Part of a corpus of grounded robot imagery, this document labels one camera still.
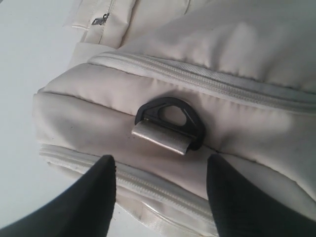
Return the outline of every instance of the white zipper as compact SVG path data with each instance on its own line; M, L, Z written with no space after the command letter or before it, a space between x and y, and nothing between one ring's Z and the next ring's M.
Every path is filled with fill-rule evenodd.
M187 63L117 51L102 53L89 63L156 78L242 104L316 114L315 94L213 72Z
M39 155L48 163L84 174L99 159L63 147L42 145ZM117 185L136 194L163 202L173 208L204 220L216 233L208 202L145 171L116 162Z

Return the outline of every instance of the zipper track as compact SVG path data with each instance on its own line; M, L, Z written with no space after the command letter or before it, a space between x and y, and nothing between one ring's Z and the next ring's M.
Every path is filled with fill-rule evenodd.
M43 145L39 155L44 157L49 163L65 167L82 174L84 174L99 159L97 156L83 154L53 145ZM216 230L212 213L210 210L206 209L205 206L200 206L199 204L192 202L190 198L185 198L184 195L178 195L174 190L168 190L166 186L161 187L145 180L143 177L136 177L135 173L143 173L148 177L153 177L154 175L118 162L116 162L116 165L118 186L127 188L142 196L154 198L155 200L167 203L178 210L184 211L185 213L190 213L196 218L210 223L211 228Z
M168 65L167 62L168 60L121 52L102 53L89 60L89 63L94 65L107 66L139 76L153 77L212 96L232 101L238 100L246 105L264 106L299 114L316 114L316 95L314 94L212 72L205 68L173 61L174 64L180 65L180 67L175 67ZM195 71L189 72L183 68L195 68ZM234 82L237 79L243 80L243 85L246 85L246 81L254 84L258 89L244 88L241 83L238 85ZM269 93L269 88L273 88L277 92Z

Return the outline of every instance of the white floor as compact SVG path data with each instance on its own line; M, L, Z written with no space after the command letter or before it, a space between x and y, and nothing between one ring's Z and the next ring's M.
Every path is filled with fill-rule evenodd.
M62 27L73 0L4 0L0 4L0 228L68 188L39 159L32 96L65 71L82 32ZM156 237L116 207L108 237Z

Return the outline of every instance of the zipper pull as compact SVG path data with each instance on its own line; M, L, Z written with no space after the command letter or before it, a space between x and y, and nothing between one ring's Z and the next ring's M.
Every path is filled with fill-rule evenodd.
M95 18L94 21L92 22L92 25L95 26L95 25L100 25L102 26L108 19L109 17L109 13L106 13L103 15L102 18Z

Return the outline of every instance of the white bag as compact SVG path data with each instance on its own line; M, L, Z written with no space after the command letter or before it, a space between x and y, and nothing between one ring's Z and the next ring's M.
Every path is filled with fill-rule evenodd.
M113 155L118 203L163 235L217 236L205 183L213 153L316 220L313 6L214 0L71 68L34 96L41 157L83 174ZM199 114L198 151L182 156L131 134L138 109L161 97Z

